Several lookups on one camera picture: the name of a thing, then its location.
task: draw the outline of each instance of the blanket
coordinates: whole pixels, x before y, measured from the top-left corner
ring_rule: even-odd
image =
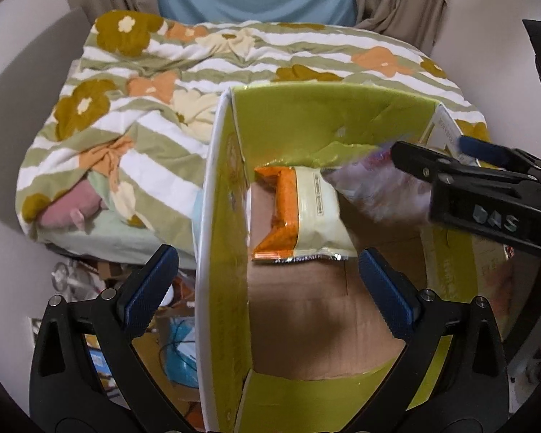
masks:
[[[369,31],[312,23],[185,26],[156,15],[99,17],[78,70],[28,149],[16,212],[36,218],[92,171],[108,178],[106,205],[130,226],[194,254],[194,203],[219,96],[285,81],[371,83],[442,102],[467,134],[485,120],[432,60]]]

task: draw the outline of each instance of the cardboard bottom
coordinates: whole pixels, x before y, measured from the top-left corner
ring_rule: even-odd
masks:
[[[251,250],[271,229],[274,193],[251,186]],[[341,218],[355,247],[376,247],[417,288],[426,286],[425,257],[413,227],[375,224],[342,197]],[[362,375],[388,364],[395,339],[362,283],[356,259],[248,264],[253,369],[289,380]]]

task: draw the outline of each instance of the das logo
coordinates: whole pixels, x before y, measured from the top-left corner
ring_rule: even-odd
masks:
[[[513,215],[505,215],[505,222],[503,222],[503,217],[497,210],[489,215],[489,212],[480,205],[475,205],[473,219],[479,224],[488,223],[493,228],[499,228],[501,230],[505,228],[509,232],[517,231],[519,225],[519,219]]]

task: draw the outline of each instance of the white wall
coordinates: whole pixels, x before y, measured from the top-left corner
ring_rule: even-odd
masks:
[[[69,9],[66,0],[0,0],[0,73]],[[0,381],[26,411],[32,360],[28,318],[42,317],[53,294],[50,272],[58,260],[0,223]]]
[[[541,84],[523,19],[541,21],[541,0],[449,0],[431,56],[483,112],[495,143],[541,157]]]

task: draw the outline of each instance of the bed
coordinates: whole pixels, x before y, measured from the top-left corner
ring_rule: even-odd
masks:
[[[92,27],[22,162],[16,212],[23,231],[74,254],[134,264],[166,242],[192,268],[219,96],[229,87],[291,81],[368,83],[433,97],[464,132],[487,135],[483,116],[445,72],[389,37],[313,23],[192,26],[113,11]],[[37,225],[84,177],[103,208],[84,230]]]

